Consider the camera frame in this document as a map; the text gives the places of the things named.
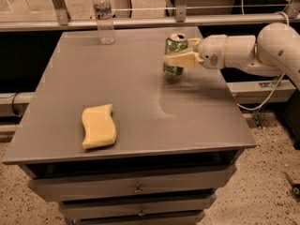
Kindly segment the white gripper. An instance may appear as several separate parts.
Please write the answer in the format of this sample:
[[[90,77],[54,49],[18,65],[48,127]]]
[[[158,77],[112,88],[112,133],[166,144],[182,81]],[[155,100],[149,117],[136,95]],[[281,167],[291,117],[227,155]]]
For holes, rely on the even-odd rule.
[[[179,68],[195,68],[202,65],[208,69],[223,69],[227,40],[226,35],[213,35],[203,40],[200,37],[189,38],[187,47],[192,51],[166,54],[164,63]]]

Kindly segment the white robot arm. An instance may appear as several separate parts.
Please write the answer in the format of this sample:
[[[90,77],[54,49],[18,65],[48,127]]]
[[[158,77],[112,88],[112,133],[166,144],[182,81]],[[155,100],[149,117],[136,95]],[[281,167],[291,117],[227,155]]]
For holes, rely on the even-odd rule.
[[[285,23],[270,23],[256,37],[191,38],[186,49],[166,54],[164,62],[180,68],[237,68],[264,77],[284,73],[300,90],[300,35]]]

